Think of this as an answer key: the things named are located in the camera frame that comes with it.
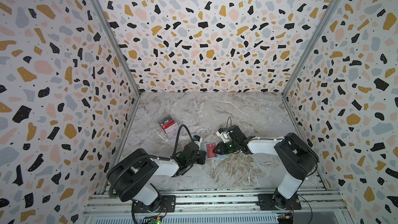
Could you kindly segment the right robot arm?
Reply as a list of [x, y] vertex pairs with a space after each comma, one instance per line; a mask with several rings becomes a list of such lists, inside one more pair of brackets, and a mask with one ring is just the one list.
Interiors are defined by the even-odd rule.
[[246, 137], [237, 125], [220, 128], [216, 135], [222, 139], [212, 150], [217, 155], [261, 153], [278, 156], [283, 163], [287, 173], [272, 195], [258, 195], [260, 209], [301, 209], [297, 191], [306, 178], [316, 172], [319, 162], [318, 155], [301, 138], [295, 133], [279, 138]]

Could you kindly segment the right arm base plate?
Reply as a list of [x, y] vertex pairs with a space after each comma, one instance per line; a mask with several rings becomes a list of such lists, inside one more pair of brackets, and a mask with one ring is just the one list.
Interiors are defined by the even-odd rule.
[[279, 192], [276, 194], [259, 194], [257, 206], [262, 211], [291, 211], [301, 210], [302, 206], [297, 194], [285, 199]]

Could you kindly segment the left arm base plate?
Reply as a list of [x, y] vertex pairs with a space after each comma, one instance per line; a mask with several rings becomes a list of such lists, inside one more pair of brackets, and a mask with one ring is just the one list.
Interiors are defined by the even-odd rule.
[[176, 196], [159, 196], [150, 205], [143, 202], [134, 201], [132, 213], [155, 214], [155, 213], [173, 213], [175, 211]]

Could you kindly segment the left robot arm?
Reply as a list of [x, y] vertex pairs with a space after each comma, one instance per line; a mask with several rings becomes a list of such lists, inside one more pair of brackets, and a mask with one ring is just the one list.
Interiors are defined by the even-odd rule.
[[148, 154], [140, 148], [110, 169], [106, 175], [110, 184], [108, 195], [122, 202], [133, 201], [154, 212], [167, 206], [166, 200], [149, 181], [154, 176], [178, 177], [194, 165], [204, 165], [206, 152], [195, 142], [189, 142], [171, 158]]

